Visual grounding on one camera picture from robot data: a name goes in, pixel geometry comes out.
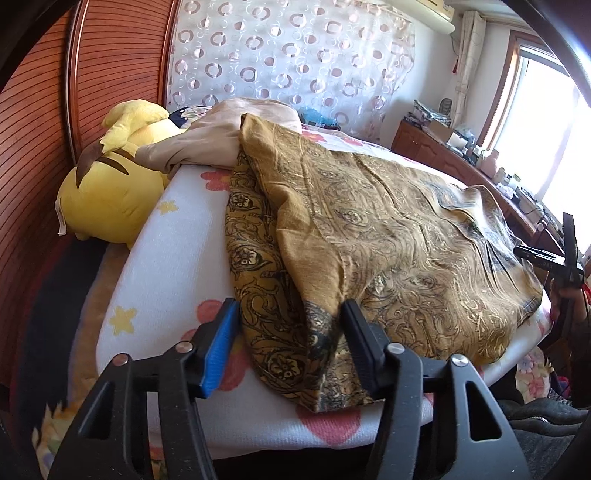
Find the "window curtain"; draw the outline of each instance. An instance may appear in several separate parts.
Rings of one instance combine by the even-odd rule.
[[[392,94],[413,65],[414,26],[387,4],[183,0],[167,106],[271,98],[379,141]]]
[[[466,95],[480,61],[485,31],[486,20],[478,12],[469,11],[464,13],[457,66],[456,92],[452,108],[452,128],[457,127],[464,120]]]

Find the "hand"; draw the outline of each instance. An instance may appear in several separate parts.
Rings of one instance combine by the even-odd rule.
[[[582,322],[587,318],[587,305],[583,297],[584,293],[579,288],[566,287],[558,288],[554,280],[550,286],[550,320],[555,322],[560,315],[560,301],[562,299],[573,299],[573,321]]]

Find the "wooden dresser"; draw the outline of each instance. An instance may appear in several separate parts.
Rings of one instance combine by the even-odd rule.
[[[535,226],[519,210],[517,205],[503,197],[488,177],[462,157],[448,150],[421,129],[405,121],[400,122],[391,149],[398,155],[447,173],[468,186],[486,186],[495,197],[499,207],[501,207],[509,228],[526,244],[531,245],[536,233]]]

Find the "plush toy tag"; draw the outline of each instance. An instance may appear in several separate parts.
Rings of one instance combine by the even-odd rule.
[[[58,235],[65,235],[68,233],[66,227],[66,219],[64,218],[64,213],[61,211],[61,203],[60,199],[57,199],[54,206],[56,207],[57,219],[60,222],[60,230],[58,231]]]

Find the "stuffed animal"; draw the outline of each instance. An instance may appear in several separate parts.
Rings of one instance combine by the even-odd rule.
[[[83,150],[58,191],[60,233],[67,226],[81,240],[95,236],[131,249],[167,184],[160,172],[135,164],[135,152],[182,130],[146,100],[116,105],[102,125],[107,133]]]

